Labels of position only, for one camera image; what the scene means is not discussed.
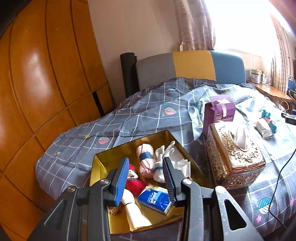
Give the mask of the red santa sock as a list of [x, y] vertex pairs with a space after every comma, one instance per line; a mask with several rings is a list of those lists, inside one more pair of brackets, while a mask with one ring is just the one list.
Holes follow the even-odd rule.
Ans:
[[139, 196], [145, 187], [146, 184], [137, 174], [137, 169], [135, 166], [130, 164], [125, 188], [129, 190], [134, 196]]

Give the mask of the blue Tempo tissue pack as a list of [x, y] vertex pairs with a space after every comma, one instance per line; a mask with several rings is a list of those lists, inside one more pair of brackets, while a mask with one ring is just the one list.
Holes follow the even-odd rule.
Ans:
[[137, 197], [139, 203], [162, 214], [167, 214], [172, 207], [172, 202], [167, 189], [149, 184]]

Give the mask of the white work gloves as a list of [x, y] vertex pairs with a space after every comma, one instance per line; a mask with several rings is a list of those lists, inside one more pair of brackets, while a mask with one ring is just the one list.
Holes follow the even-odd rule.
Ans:
[[174, 145], [175, 141], [172, 141], [167, 148], [165, 148], [164, 145], [156, 149], [155, 155], [156, 155], [156, 162], [153, 167], [153, 172], [154, 172], [154, 180], [159, 182], [159, 183], [165, 183], [165, 177], [163, 173], [163, 159], [165, 157], [171, 158], [171, 155], [174, 153]]

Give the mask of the pink sock bundle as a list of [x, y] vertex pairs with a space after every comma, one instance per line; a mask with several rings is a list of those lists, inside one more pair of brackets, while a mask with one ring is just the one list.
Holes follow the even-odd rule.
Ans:
[[139, 172], [144, 178], [152, 179], [154, 176], [154, 149], [150, 144], [142, 144], [137, 147], [137, 157], [140, 161]]

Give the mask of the cream towel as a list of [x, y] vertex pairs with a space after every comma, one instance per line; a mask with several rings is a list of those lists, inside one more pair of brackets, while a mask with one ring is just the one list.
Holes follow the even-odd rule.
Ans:
[[127, 221], [131, 232], [143, 227], [151, 226], [152, 223], [142, 214], [135, 202], [133, 194], [129, 190], [125, 189], [123, 191], [121, 202], [125, 207]]

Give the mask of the pink satin scrunchie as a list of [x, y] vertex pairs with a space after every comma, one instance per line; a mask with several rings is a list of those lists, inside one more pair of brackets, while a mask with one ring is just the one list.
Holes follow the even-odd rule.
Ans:
[[116, 215], [116, 214], [120, 213], [121, 210], [122, 210], [122, 204], [121, 203], [116, 207], [113, 207], [113, 206], [108, 206], [107, 207], [108, 214], [110, 214], [110, 215]]

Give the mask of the white plastic packet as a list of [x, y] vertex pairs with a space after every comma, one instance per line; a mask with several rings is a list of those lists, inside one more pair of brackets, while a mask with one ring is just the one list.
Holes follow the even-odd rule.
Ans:
[[273, 135], [273, 132], [264, 118], [260, 118], [254, 123], [254, 126], [262, 136], [262, 138], [269, 138]]

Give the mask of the blue plush doll pink dress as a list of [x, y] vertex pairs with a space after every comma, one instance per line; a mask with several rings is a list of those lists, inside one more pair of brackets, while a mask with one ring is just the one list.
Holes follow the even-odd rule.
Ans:
[[265, 109], [261, 113], [261, 118], [265, 119], [265, 121], [268, 123], [272, 133], [277, 132], [277, 127], [275, 125], [275, 122], [271, 119], [271, 114], [267, 112]]

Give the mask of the gold tin box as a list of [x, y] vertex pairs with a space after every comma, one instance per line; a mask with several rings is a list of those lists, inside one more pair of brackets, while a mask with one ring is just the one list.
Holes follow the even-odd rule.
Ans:
[[[200, 169], [200, 166], [198, 165], [199, 161], [202, 164], [208, 164], [207, 155], [203, 153], [201, 154], [201, 159], [197, 159], [197, 157], [194, 156], [198, 150], [197, 145], [194, 144], [194, 147], [192, 148], [193, 153], [190, 153], [189, 150], [185, 149], [184, 146], [182, 146], [181, 143], [178, 142], [168, 130], [154, 133], [146, 137], [138, 138], [131, 142], [96, 154], [93, 158], [90, 175], [90, 185], [93, 185], [100, 179], [107, 177], [110, 170], [118, 167], [118, 164], [122, 158], [127, 157], [129, 159], [129, 162], [133, 166], [135, 166], [135, 168], [138, 168], [140, 165], [140, 161], [137, 157], [136, 149], [139, 145], [148, 143], [151, 144], [154, 149], [156, 149], [162, 145], [168, 146], [172, 141], [176, 142], [175, 147], [184, 156], [184, 158], [191, 162], [192, 179], [201, 186], [212, 188], [213, 183], [210, 175], [207, 173], [207, 171], [202, 171]], [[130, 228], [130, 225], [128, 224], [126, 210], [123, 209], [118, 214], [109, 215], [109, 227], [110, 233], [112, 235], [118, 235], [128, 232], [140, 232], [167, 225], [169, 223], [182, 219], [184, 213], [184, 209], [182, 207], [172, 207], [165, 215], [138, 202], [136, 202], [136, 204], [138, 205], [142, 214], [151, 222], [151, 225], [132, 230]]]

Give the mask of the grey checked bed quilt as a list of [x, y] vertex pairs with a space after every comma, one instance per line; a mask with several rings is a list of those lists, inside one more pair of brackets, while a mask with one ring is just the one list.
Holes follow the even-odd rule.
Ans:
[[205, 104], [210, 96], [228, 95], [235, 103], [234, 123], [253, 130], [265, 109], [277, 132], [260, 140], [266, 168], [248, 188], [232, 195], [266, 240], [277, 240], [295, 217], [295, 126], [252, 85], [221, 84], [211, 80], [173, 78], [159, 86], [137, 92], [106, 116], [60, 134], [36, 162], [41, 188], [53, 198], [70, 185], [89, 185], [97, 153], [138, 138], [168, 130], [201, 159], [206, 153], [202, 136]]

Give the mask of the black rolled mat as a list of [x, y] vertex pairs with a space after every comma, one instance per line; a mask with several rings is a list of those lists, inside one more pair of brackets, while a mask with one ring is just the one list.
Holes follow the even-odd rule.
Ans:
[[139, 91], [136, 68], [137, 57], [133, 52], [123, 53], [120, 55], [120, 63], [125, 87], [125, 97], [128, 98]]

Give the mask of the grey yellow blue headboard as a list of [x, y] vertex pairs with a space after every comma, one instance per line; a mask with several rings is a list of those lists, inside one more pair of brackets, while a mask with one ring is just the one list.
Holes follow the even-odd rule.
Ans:
[[135, 66], [141, 90], [177, 77], [225, 84], [246, 82], [243, 60], [214, 50], [158, 54], [137, 61]]

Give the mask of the wooden wardrobe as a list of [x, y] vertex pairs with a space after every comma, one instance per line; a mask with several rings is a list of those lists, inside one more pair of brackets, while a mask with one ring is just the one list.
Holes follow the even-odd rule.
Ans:
[[35, 163], [114, 108], [88, 1], [31, 1], [1, 36], [1, 240], [26, 240], [53, 199]]

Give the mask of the wooden desk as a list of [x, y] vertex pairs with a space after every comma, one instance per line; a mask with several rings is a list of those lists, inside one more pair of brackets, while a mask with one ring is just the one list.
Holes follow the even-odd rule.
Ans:
[[251, 81], [247, 81], [247, 83], [253, 84], [261, 94], [267, 96], [279, 109], [284, 108], [285, 111], [292, 109], [292, 99], [285, 92], [269, 85], [256, 84]]

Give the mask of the blue folding chair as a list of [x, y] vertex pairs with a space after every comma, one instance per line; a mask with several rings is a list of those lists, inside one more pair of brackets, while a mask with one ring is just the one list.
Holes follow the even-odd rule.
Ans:
[[291, 98], [296, 99], [296, 92], [295, 92], [295, 79], [293, 78], [292, 75], [288, 77], [288, 88], [287, 88], [287, 93], [291, 96]]

